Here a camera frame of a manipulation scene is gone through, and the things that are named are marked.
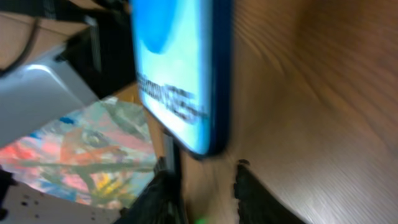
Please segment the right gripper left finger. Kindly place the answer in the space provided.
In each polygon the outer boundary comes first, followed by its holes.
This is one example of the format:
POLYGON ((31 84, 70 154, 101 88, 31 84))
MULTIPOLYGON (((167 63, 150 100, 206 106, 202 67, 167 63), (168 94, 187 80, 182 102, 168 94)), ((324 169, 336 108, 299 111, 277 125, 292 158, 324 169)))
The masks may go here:
POLYGON ((167 168, 160 157, 154 178, 129 208, 120 210, 114 224, 186 224, 187 216, 181 193, 181 178, 167 168))

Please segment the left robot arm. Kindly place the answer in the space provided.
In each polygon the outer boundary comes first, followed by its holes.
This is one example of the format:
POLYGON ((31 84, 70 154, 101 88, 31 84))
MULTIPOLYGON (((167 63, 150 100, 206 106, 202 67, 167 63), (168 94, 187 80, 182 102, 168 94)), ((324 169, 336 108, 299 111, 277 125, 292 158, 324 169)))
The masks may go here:
MULTIPOLYGON (((2 1, 1 11, 34 18, 21 54, 1 69, 1 147, 134 81, 126 1, 99 1, 94 9, 71 1, 2 1), (41 19, 86 29, 26 62, 41 19)), ((1 171, 2 223, 114 223, 120 216, 47 195, 1 171)))

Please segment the blue Samsung Galaxy smartphone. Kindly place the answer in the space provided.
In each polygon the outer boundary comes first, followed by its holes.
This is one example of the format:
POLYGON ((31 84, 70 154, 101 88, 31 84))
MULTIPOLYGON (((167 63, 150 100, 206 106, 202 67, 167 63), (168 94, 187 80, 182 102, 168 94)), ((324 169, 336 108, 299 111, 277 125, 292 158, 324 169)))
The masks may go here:
POLYGON ((132 0, 143 105, 195 157, 228 142, 232 0, 132 0))

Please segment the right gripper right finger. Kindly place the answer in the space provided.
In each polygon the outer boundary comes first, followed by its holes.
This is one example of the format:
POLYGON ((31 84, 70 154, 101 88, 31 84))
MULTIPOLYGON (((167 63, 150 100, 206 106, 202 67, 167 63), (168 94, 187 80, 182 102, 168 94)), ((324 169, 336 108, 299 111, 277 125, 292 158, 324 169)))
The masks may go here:
POLYGON ((280 203, 240 159, 233 185, 238 200, 239 224, 305 224, 305 220, 280 203))

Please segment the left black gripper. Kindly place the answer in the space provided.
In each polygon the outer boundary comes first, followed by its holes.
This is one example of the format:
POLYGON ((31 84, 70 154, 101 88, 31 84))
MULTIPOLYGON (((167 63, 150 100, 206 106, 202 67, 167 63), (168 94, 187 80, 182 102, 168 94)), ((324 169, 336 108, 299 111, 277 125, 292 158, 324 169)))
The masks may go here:
POLYGON ((71 1, 57 3, 57 20, 87 24, 71 36, 55 57, 67 62, 98 98, 105 98, 136 81, 127 1, 96 1, 100 9, 71 1))

